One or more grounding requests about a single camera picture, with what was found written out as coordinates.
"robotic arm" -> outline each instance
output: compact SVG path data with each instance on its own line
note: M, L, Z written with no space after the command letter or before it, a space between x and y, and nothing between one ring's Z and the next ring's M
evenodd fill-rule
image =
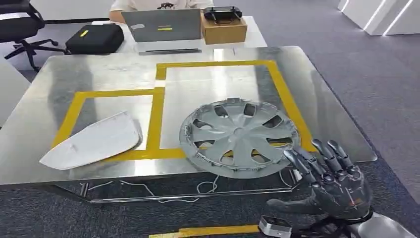
M287 159L310 184L312 194L300 201L271 199L267 202L270 207L283 213L328 214L327 223L342 224L344 230L358 238L415 238L399 223L373 212L370 206L372 191L364 174L353 165L337 142L328 141L329 148L317 139L312 140L312 144L322 155L329 171L300 147L285 151Z

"chair base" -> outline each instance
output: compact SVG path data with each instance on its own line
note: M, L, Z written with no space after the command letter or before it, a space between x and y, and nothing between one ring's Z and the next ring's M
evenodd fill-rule
M64 54L69 54L69 52L67 50L63 50L63 49L58 49L58 48L52 48L52 47L46 47L46 46L41 46L42 44L48 43L50 42L53 46L58 46L58 42L57 41L53 41L51 39L47 39L47 40L42 40L42 41L37 41L37 42L33 42L33 43L28 43L25 40L22 41L16 41L17 45L13 45L13 47L15 48L15 50L8 54L7 56L5 56L5 59L10 59L13 56L16 56L22 52L26 52L26 54L28 55L28 59L29 59L29 64L31 65L31 67L36 71L39 72L40 68L35 66L34 64L34 56L37 54L35 52L35 50L40 50L40 51L56 51L56 52L63 52Z

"black case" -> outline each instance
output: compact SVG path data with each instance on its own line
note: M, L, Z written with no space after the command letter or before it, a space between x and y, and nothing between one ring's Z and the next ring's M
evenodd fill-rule
M224 21L233 19L240 19L242 17L242 12L239 8L235 6L214 6L207 7L203 10L204 18L211 21Z
M110 54L123 41L124 34L118 25L86 25L66 42L66 47L74 55Z

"robot finger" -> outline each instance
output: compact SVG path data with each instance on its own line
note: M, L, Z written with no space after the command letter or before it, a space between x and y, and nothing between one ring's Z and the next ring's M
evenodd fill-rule
M327 173L324 167L319 163L318 159L315 156L311 155L308 151L303 149L302 147L297 147L294 149L296 153L300 154L305 161L309 164L312 173L314 176L320 175L324 182L332 182L334 181L334 177Z
M309 184L311 185L315 185L318 184L318 182L316 181L314 175L312 174L312 172L306 168L305 166L305 159L303 159L303 157L299 154L296 154L294 151L292 150L285 150L284 155L286 156L286 158L292 162L292 164L298 169L298 171L302 174L302 177L309 182Z
M312 145L314 145L318 152L322 155L325 163L334 175L336 175L337 177L345 176L343 168L337 161L337 158L334 155L332 155L331 151L329 151L329 149L326 148L320 140L313 139Z
M329 140L328 145L334 151L341 166L347 170L347 172L352 173L354 170L354 165L344 149L335 140Z

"wall light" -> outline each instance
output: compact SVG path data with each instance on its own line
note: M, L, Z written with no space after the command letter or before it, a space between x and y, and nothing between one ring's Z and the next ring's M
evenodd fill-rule
M376 11L373 13L372 17L369 19L369 21L366 23L366 26L363 28L364 31L366 31L366 29L368 28L368 26L370 25L370 23L372 23L373 19L376 17L376 15L378 14L378 12L381 10L381 8L383 7L383 5L385 4L386 0L382 0L381 4L379 5L379 7L376 9Z
M344 12L344 9L346 9L347 5L349 4L350 0L346 0L346 3L344 4L343 8L341 9L341 12Z
M411 5L413 0L409 0L408 3L404 6L404 8L400 11L400 13L397 15L397 17L392 21L391 25L388 26L386 31L383 33L383 36L388 34L389 30L395 25L395 23L400 19L400 17L403 15L403 13L407 10L407 8Z

